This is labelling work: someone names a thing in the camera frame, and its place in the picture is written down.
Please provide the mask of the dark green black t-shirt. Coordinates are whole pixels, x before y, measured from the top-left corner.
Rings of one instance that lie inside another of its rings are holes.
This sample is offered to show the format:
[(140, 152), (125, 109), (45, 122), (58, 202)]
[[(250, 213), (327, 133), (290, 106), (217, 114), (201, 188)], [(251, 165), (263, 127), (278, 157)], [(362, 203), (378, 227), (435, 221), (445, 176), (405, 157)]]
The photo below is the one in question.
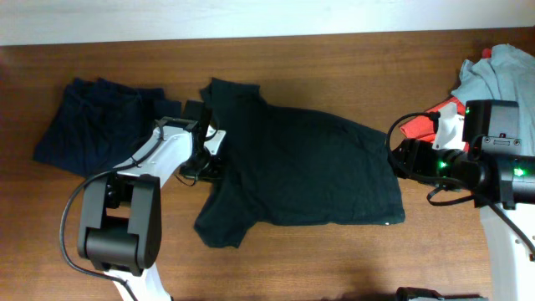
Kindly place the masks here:
[(255, 84), (213, 79), (201, 98), (226, 133), (222, 178), (194, 224), (208, 247), (239, 247), (258, 222), (405, 220), (383, 132), (321, 111), (270, 105)]

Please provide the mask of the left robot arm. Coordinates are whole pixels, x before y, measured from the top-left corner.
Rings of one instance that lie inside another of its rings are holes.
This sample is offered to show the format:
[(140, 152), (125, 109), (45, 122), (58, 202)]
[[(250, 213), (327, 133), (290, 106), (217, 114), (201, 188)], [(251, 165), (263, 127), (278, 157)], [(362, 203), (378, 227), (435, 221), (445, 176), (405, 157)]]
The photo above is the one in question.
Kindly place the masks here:
[(112, 281), (124, 300), (169, 300), (156, 266), (161, 248), (161, 188), (173, 176), (197, 183), (222, 176), (225, 137), (203, 102), (157, 120), (150, 139), (126, 161), (84, 184), (78, 254)]

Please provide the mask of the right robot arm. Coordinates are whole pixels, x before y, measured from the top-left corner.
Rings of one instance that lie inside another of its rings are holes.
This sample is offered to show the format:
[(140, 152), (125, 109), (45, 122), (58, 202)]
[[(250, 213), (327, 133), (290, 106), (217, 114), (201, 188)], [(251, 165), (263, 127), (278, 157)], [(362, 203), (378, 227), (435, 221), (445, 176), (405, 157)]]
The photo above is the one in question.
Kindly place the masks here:
[(394, 173), (441, 191), (469, 191), (451, 205), (472, 201), (487, 240), (495, 300), (534, 298), (534, 158), (521, 153), (519, 105), (485, 99), (466, 102), (463, 126), (456, 110), (425, 112), (433, 142), (405, 139), (388, 150)]

